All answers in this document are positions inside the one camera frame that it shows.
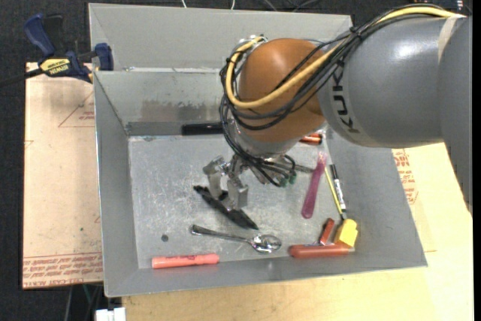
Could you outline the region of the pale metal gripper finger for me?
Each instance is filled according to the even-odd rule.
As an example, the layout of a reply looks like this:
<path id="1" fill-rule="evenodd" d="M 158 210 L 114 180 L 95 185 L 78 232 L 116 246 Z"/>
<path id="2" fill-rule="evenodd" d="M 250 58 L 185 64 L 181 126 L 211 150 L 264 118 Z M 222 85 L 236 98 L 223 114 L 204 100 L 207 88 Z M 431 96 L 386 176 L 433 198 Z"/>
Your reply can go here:
<path id="1" fill-rule="evenodd" d="M 203 172 L 209 182 L 209 191 L 214 198 L 222 195 L 222 177 L 226 174 L 226 161 L 222 156 L 217 156 L 203 167 Z"/>
<path id="2" fill-rule="evenodd" d="M 228 202 L 232 208 L 246 207 L 248 203 L 249 187 L 239 177 L 228 180 Z"/>

